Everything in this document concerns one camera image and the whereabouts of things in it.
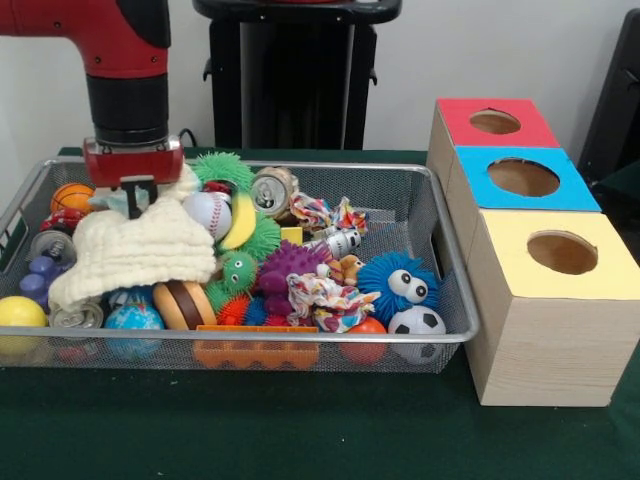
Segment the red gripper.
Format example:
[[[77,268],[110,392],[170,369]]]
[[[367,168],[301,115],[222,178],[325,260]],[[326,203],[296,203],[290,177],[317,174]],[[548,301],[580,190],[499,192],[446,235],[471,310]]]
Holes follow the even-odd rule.
[[[156,184],[175,183],[184,163],[184,150],[176,136],[149,145],[114,146],[98,142],[89,137],[83,143],[83,156],[92,183],[97,187],[119,187],[122,182],[153,180],[145,182],[148,205],[156,201]],[[128,216],[141,216],[138,205],[138,186],[125,183]]]

